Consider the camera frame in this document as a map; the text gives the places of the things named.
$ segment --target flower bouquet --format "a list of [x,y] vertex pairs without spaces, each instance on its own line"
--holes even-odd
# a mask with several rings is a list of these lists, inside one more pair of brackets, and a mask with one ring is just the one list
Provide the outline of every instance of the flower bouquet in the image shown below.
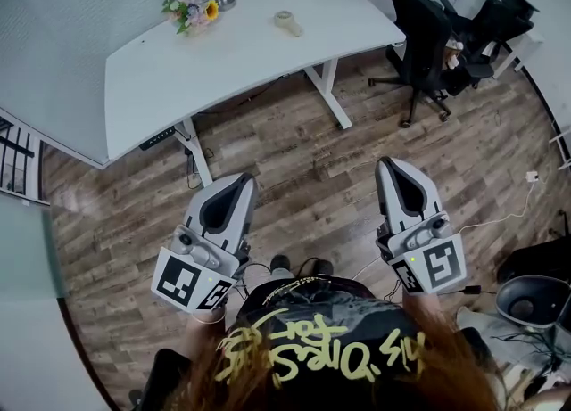
[[177,34],[199,34],[219,17],[218,3],[214,0],[164,0],[162,12],[178,26]]

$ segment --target bracelet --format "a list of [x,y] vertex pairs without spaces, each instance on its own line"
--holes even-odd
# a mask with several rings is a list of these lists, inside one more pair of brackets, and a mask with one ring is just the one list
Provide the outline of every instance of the bracelet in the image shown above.
[[222,315],[222,317],[221,317],[220,319],[216,319],[215,321],[212,321],[212,322],[202,321],[201,319],[199,319],[198,317],[196,317],[196,316],[194,315],[194,313],[190,313],[190,316],[191,316],[196,322],[199,322],[200,324],[205,324],[205,325],[217,324],[218,322],[224,320],[224,318],[226,317],[226,307],[224,307],[224,314]]

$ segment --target black t-shirt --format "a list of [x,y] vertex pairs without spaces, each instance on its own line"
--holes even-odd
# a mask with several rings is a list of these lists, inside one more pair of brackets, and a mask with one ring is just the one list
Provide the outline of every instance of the black t-shirt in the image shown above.
[[[324,394],[336,404],[370,403],[377,378],[419,372],[417,349],[425,342],[398,305],[375,299],[360,283],[324,275],[257,287],[220,344],[226,360],[217,381],[236,368],[244,337],[267,337],[275,385],[313,406],[323,404]],[[159,351],[138,409],[161,409],[189,367],[174,351]]]

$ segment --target sunflower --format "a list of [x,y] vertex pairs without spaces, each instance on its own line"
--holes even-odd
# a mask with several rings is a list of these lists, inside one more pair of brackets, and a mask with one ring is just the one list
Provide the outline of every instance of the sunflower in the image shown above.
[[218,18],[218,3],[216,1],[208,1],[206,5],[206,18],[214,21]]

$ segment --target white desk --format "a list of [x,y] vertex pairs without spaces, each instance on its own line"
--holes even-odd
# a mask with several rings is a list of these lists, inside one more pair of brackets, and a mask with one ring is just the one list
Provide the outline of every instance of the white desk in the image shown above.
[[[280,10],[303,27],[293,37],[273,24]],[[107,58],[105,126],[110,160],[162,130],[194,155],[208,185],[211,175],[193,114],[288,73],[305,70],[339,124],[351,122],[331,94],[337,58],[402,42],[405,36],[368,0],[236,0],[236,7],[197,37],[176,35],[168,21]],[[323,77],[312,66],[324,62]]]

